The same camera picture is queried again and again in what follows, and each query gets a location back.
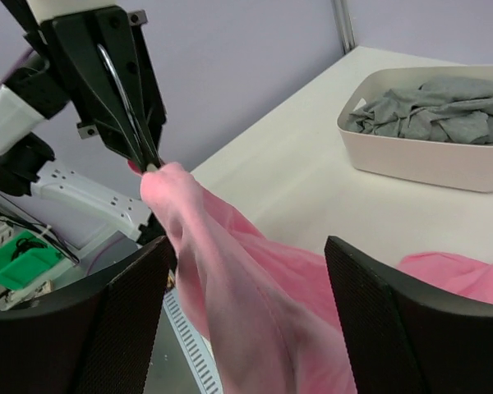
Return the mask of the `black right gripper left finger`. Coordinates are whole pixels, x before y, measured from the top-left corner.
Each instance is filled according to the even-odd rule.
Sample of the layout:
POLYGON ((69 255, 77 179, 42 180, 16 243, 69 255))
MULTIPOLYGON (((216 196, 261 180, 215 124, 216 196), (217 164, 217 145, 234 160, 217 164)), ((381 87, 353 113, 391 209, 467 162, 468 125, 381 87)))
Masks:
POLYGON ((172 246, 160 237, 0 311, 0 393, 142 393, 171 262, 172 246))

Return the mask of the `beige hanger with metal hook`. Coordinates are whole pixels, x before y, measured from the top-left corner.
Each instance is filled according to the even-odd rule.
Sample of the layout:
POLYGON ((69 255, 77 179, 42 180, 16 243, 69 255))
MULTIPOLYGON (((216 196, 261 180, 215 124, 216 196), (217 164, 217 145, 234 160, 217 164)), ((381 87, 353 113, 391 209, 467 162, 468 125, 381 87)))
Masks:
POLYGON ((159 155, 154 148, 153 141, 145 133, 137 119, 137 115, 132 107, 131 101, 124 88, 121 78, 119 77, 116 67, 111 60, 107 50, 102 44, 97 44, 99 55, 104 63, 104 66, 113 79, 115 89, 120 97, 123 110, 125 112, 129 130, 123 130, 122 134, 127 142, 127 146, 131 153, 131 158, 135 165, 138 166, 141 172, 152 172, 158 169, 161 162, 159 155))

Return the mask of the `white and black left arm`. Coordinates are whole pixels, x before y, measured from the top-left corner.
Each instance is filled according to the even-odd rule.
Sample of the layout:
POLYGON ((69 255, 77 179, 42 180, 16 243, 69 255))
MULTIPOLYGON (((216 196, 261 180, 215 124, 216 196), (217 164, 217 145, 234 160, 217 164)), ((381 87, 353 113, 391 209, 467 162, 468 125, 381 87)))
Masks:
POLYGON ((29 49, 0 81, 0 191, 98 218, 139 245, 164 231, 146 205, 80 175, 99 140, 139 172, 159 167, 166 112, 142 31, 115 1, 6 1, 29 49))

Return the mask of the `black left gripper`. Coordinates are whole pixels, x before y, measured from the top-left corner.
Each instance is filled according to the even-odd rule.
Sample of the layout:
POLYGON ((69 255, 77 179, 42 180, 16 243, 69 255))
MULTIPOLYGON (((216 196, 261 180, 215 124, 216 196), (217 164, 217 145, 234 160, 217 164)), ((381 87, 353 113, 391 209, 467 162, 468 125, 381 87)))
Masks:
POLYGON ((146 169, 146 134, 159 155, 166 122, 144 23, 143 11, 110 6, 57 16, 40 26, 81 120, 141 171, 146 169))

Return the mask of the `pink t shirt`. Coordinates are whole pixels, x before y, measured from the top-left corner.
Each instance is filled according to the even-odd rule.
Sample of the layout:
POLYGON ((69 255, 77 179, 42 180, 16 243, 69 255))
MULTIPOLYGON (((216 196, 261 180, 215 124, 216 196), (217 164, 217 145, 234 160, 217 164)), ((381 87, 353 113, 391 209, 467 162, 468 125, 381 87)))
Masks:
MULTIPOLYGON (((177 257, 184 314, 210 342, 227 393, 360 393, 325 252, 266 238, 180 164, 141 174, 141 198, 177 257)), ((428 252, 395 267, 493 305, 493 264, 428 252)))

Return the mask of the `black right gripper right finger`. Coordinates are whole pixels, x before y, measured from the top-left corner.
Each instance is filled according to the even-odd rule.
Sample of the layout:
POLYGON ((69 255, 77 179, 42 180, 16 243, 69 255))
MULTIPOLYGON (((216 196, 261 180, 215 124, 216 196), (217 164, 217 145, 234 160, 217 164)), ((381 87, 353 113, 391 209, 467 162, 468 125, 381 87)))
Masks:
POLYGON ((358 392, 493 393, 493 305, 401 273, 337 236, 325 258, 358 392))

